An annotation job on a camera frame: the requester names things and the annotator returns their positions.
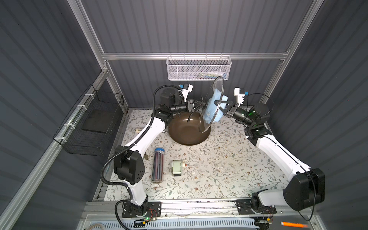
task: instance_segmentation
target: white wire basket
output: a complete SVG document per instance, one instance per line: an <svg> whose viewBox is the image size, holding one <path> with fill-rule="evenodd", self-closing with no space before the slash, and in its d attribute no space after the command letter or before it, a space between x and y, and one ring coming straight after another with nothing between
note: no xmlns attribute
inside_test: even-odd
<svg viewBox="0 0 368 230"><path fill-rule="evenodd" d="M229 79L231 58L223 55L170 55L166 59L170 81L213 81L218 76Z"/></svg>

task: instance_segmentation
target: cylindrical container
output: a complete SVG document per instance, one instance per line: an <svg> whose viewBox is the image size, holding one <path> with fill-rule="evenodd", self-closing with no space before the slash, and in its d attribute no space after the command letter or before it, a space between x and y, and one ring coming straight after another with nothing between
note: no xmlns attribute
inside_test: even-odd
<svg viewBox="0 0 368 230"><path fill-rule="evenodd" d="M152 183L161 183L163 174L163 154L165 150L162 148L155 149L155 157L153 159Z"/></svg>

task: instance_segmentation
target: orange marker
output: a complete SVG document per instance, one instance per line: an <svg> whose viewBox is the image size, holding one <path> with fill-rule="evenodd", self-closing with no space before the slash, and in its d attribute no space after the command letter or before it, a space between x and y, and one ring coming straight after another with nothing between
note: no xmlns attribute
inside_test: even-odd
<svg viewBox="0 0 368 230"><path fill-rule="evenodd" d="M306 224L295 224L295 223L289 223L289 222L281 222L282 226L289 226L289 227L306 227L309 228Z"/></svg>

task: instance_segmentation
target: gray corrugated wall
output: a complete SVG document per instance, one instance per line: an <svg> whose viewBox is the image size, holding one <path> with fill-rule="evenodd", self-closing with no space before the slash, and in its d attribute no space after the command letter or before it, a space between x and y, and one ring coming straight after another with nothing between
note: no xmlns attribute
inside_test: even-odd
<svg viewBox="0 0 368 230"><path fill-rule="evenodd" d="M0 1L0 212L99 73L66 1ZM14 229L73 229L101 164L62 151Z"/></svg>
<svg viewBox="0 0 368 230"><path fill-rule="evenodd" d="M82 0L106 53L288 48L311 0Z"/></svg>
<svg viewBox="0 0 368 230"><path fill-rule="evenodd" d="M273 53L287 50L310 0L82 0L106 53ZM234 87L263 93L278 60L233 60L225 95ZM130 107L151 107L152 93L168 81L165 61L112 60ZM205 96L211 82L188 81L188 98ZM252 101L259 99L252 96Z"/></svg>
<svg viewBox="0 0 368 230"><path fill-rule="evenodd" d="M276 138L326 174L316 210L328 229L367 228L367 12L366 0L325 0L271 95Z"/></svg>

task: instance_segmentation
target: blue sponge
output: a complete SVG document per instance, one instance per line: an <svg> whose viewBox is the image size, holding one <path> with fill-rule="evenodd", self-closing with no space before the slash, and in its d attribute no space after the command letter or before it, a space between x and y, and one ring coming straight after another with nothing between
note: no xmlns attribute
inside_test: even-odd
<svg viewBox="0 0 368 230"><path fill-rule="evenodd" d="M215 91L213 92L213 96L208 101L206 111L203 115L203 119L207 124L209 124L211 122L211 120L212 120L212 118L213 118L213 116L216 112L217 105L215 104L215 101L220 100L220 97L221 97L221 92L218 89L215 89ZM223 95L221 101L227 101L227 96ZM221 108L224 109L225 106L226 106L226 103L221 103L220 106L221 106ZM213 121L214 122L219 122L223 115L224 114L221 112L221 110L219 110Z"/></svg>

